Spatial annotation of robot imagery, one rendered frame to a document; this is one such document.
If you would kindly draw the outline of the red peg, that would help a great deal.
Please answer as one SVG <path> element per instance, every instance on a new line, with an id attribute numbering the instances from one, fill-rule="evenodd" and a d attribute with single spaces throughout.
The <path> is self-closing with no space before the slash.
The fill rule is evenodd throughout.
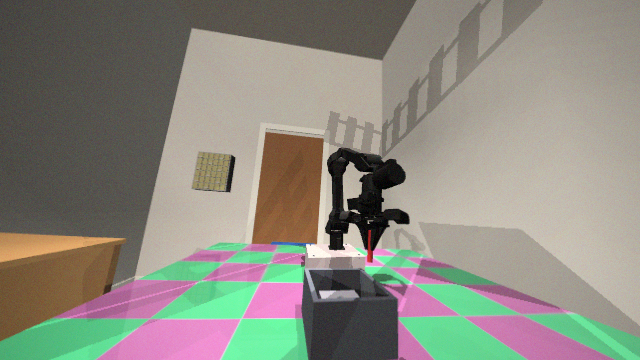
<path id="1" fill-rule="evenodd" d="M 373 263 L 373 251 L 370 249 L 370 239 L 371 239 L 371 230 L 368 230 L 368 252 L 367 252 L 367 262 Z"/>

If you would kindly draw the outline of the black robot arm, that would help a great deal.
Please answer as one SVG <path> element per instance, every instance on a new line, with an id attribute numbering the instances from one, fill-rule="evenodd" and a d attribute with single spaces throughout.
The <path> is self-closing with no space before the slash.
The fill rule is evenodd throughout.
<path id="1" fill-rule="evenodd" d="M 328 172 L 332 176 L 332 211 L 325 227 L 325 232 L 330 235 L 329 250 L 345 250 L 343 234 L 348 234 L 349 223 L 339 220 L 339 216 L 342 211 L 345 211 L 343 204 L 343 174 L 349 161 L 354 163 L 354 167 L 358 171 L 370 172 L 366 175 L 364 174 L 359 180 L 362 182 L 362 191 L 375 190 L 382 193 L 382 189 L 385 190 L 402 184 L 406 179 L 406 173 L 397 164 L 396 159 L 388 159 L 384 162 L 380 155 L 359 153 L 343 147 L 331 154 L 327 160 L 327 166 Z M 366 208 L 377 211 L 378 204 L 374 194 L 374 192 L 368 192 L 361 194 L 358 198 L 347 199 L 348 211 L 364 210 Z"/>

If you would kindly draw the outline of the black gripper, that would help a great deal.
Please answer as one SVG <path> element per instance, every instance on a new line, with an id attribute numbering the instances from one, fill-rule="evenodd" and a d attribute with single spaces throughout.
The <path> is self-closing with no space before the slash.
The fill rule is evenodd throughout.
<path id="1" fill-rule="evenodd" d="M 366 208 L 364 210 L 358 210 L 358 213 L 352 211 L 342 211 L 339 216 L 339 220 L 356 224 L 358 227 L 365 250 L 368 250 L 368 230 L 371 230 L 370 249 L 374 251 L 382 234 L 386 230 L 388 220 L 395 221 L 397 224 L 410 224 L 409 215 L 400 209 L 385 209 L 382 212 L 382 193 L 375 190 L 365 190 L 363 193 L 374 192 L 377 199 L 378 209 L 377 211 Z M 368 220 L 374 220 L 369 221 Z"/>

